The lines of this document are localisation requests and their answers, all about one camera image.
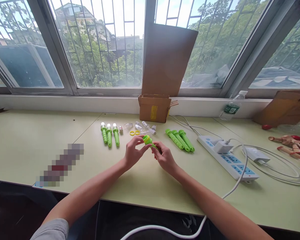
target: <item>green plastic part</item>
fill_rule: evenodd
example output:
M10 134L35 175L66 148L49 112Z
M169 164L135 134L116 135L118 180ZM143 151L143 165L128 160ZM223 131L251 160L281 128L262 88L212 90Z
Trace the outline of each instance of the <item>green plastic part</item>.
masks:
M144 137L143 137L142 139L143 139L144 144L152 144L151 147L154 147L154 148L158 149L158 148L156 147L156 145L154 145L154 144L152 143L152 139L150 138L149 135L144 135Z
M107 127L107 135L108 135L108 147L112 146L112 130L111 127Z
M107 128L106 128L106 125L101 125L101 132L102 132L102 137L103 137L103 142L104 143L107 143L108 140L107 140Z
M190 148L188 147L188 145L186 144L186 142L180 137L178 131L177 130L173 130L172 133L181 142L182 146L184 147L184 150L186 150L187 152L190 152Z
M172 131L168 128L166 129L166 134L172 139L172 141L180 148L181 150L184 149L181 142L176 138L175 135L173 135Z
M186 142L186 144L188 145L188 147L190 148L190 151L191 151L191 152L194 152L194 147L193 147L193 145L191 144L190 140L187 138L186 132L183 131L183 130L179 130L179 134L180 134L180 136L182 137L182 139Z
M119 142L119 130L117 126L112 127L113 135L114 135L114 140L116 141L116 146L119 147L120 142Z

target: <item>brown cardboard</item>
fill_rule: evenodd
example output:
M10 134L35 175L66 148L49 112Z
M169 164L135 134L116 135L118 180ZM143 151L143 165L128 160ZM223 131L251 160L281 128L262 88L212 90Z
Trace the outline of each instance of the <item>brown cardboard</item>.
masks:
M143 69L142 94L176 97L198 32L153 24Z
M278 91L275 98L253 117L259 124L277 127L300 121L300 91Z
M169 114L170 106L177 105L168 95L141 94L138 97L140 106L140 120L165 123Z

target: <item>window glass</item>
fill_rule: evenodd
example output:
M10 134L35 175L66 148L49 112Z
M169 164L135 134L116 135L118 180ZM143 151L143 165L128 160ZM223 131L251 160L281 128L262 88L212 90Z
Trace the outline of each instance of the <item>window glass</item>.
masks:
M268 2L158 0L155 23L199 31L181 88L221 88Z
M145 0L71 2L49 0L77 86L141 88Z
M0 66L12 87L63 88L25 0L0 2Z
M300 89L300 20L249 88Z

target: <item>hand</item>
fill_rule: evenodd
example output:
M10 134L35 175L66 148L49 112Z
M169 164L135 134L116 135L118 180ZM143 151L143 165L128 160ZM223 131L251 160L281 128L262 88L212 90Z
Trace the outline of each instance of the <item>hand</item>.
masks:
M160 166L170 175L172 175L177 169L178 165L173 159L171 151L167 148L162 142L153 142L154 145L159 149L160 152L154 147L151 148L152 153L154 154L154 158L158 160Z
M142 157L142 155L145 153L148 148L151 147L151 144L146 144L141 148L140 150L136 149L136 146L139 144L144 143L143 137L144 135L138 135L134 136L130 142L127 143L126 146L126 154L124 155L124 158L122 159L124 161L126 170L129 170L132 168L133 165L139 161L139 159Z

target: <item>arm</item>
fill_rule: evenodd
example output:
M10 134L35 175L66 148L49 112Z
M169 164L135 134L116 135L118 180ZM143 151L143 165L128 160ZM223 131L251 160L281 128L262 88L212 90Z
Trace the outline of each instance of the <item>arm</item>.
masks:
M117 164L91 178L62 199L49 212L42 224L56 218L63 218L71 226L79 217L85 214L123 173L137 163L151 146L151 144L148 144L137 150L136 145L143 143L142 137L142 135L135 136L127 143L126 154Z
M161 155L158 150L151 148L160 166L184 187L227 239L272 239L257 224L182 170L169 148L161 142L154 144L162 152Z

